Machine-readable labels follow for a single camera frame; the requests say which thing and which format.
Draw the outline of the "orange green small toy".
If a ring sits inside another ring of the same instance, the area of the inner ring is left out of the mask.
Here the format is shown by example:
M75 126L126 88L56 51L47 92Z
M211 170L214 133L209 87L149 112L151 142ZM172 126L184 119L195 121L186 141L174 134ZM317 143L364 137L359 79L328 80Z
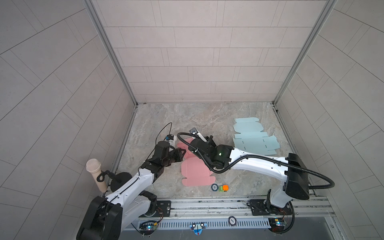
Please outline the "orange green small toy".
M219 191L220 192L227 192L228 190L229 190L229 186L228 185L219 186Z

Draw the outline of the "blue red sticker tag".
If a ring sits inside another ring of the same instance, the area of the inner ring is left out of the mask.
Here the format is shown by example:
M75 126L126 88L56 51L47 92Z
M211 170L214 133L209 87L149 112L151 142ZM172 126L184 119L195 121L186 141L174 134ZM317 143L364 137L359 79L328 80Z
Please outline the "blue red sticker tag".
M203 230L207 228L207 223L193 223L190 225L190 230L194 232L195 235L199 236L202 234Z

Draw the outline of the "right green circuit board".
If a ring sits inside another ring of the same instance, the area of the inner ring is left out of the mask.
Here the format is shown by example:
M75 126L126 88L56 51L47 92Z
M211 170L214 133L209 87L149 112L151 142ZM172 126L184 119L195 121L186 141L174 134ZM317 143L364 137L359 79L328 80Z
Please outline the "right green circuit board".
M273 233L283 232L288 227L288 224L282 218L269 218L268 220L271 226L269 230Z

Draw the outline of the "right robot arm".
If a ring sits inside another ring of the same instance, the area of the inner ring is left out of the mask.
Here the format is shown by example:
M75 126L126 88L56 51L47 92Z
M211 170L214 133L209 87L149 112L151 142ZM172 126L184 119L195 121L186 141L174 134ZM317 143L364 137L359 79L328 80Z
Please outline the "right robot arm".
M212 138L197 137L183 143L216 174L231 169L245 170L279 180L279 186L269 190L265 200L256 204L249 203L250 208L266 215L285 212L294 199L308 200L310 190L335 186L329 177L305 168L300 157L293 153L286 158L272 158L247 153L232 146L216 145Z

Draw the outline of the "left green circuit board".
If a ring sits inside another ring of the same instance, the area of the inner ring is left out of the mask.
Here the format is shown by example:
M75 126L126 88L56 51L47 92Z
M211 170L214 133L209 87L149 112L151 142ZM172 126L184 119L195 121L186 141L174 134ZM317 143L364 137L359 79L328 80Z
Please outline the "left green circuit board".
M150 236L157 230L158 225L159 223L157 221L146 221L146 222L140 223L139 229L142 235Z

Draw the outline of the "light blue paper box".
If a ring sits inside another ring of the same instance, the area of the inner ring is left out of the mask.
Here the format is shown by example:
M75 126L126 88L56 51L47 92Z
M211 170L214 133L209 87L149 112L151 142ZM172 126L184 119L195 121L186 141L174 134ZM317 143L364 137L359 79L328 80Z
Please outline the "light blue paper box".
M235 148L264 156L277 154L276 150L280 148L277 138L264 132L264 127L258 118L237 118L235 122L236 134L233 138Z

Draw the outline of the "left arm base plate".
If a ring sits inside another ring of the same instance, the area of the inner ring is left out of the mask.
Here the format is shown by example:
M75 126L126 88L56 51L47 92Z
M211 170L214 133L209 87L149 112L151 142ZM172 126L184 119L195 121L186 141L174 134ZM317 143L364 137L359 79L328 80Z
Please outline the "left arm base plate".
M140 218L160 218L169 217L171 214L171 201L157 201L157 206L153 213L145 213Z

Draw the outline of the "aluminium rail frame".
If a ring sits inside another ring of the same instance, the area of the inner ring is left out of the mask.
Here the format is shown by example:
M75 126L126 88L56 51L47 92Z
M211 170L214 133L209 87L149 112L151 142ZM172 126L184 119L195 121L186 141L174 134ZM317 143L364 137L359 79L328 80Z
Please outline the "aluminium rail frame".
M326 217L333 216L334 211L325 197L311 197L307 201L292 201L293 214L290 216L253 216L247 206L251 198L183 198L157 201L171 201L171 214L169 217L140 218L132 223L157 221L160 228L186 228L193 223L207 223L208 228L267 228L269 218L282 218L286 222L295 217ZM237 225L231 227L228 218L234 216Z

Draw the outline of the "green circuit board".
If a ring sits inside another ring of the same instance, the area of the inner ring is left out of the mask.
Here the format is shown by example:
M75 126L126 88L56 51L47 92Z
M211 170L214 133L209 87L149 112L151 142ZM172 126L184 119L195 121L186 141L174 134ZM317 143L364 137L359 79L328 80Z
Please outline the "green circuit board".
M139 229L142 235L150 236L157 230L158 225L159 223L157 221L146 221L146 222L140 223Z
M268 220L271 226L269 230L273 233L283 232L288 227L288 224L282 218L269 218Z

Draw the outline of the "pink paper box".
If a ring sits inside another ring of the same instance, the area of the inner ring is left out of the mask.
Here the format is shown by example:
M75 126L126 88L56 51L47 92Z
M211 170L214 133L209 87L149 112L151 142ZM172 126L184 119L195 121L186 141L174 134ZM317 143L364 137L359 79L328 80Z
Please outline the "pink paper box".
M186 150L182 161L181 173L183 175L182 184L185 187L210 186L215 183L216 178L213 172L205 165L203 160L195 156L188 150L188 146L181 141L177 147Z

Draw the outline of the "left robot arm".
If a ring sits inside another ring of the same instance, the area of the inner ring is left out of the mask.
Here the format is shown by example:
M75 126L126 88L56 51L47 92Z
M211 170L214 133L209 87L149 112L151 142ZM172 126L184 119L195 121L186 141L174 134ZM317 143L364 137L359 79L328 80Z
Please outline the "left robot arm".
M156 211L156 195L146 191L173 163L182 162L185 149L160 141L138 172L106 197L95 197L76 235L77 240L117 240L121 232L144 214Z

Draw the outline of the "black round stand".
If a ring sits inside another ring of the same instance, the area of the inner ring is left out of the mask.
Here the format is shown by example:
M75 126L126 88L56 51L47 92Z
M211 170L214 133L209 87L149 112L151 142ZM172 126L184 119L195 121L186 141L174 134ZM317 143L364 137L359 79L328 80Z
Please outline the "black round stand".
M105 180L105 176L108 176L112 181L110 184L110 189L112 192L115 192L119 188L121 188L125 183L127 183L131 178L132 175L127 172L122 172L119 174L114 174L110 171L101 172L97 178L97 183L102 183Z

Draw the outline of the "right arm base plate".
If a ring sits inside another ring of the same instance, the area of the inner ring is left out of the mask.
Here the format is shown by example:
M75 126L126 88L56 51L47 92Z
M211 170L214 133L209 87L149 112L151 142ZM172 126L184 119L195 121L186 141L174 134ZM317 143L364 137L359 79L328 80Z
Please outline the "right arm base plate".
M287 203L284 208L278 208L273 205L268 208L265 201L258 199L247 202L247 206L251 209L253 216L290 216L293 214L290 203Z

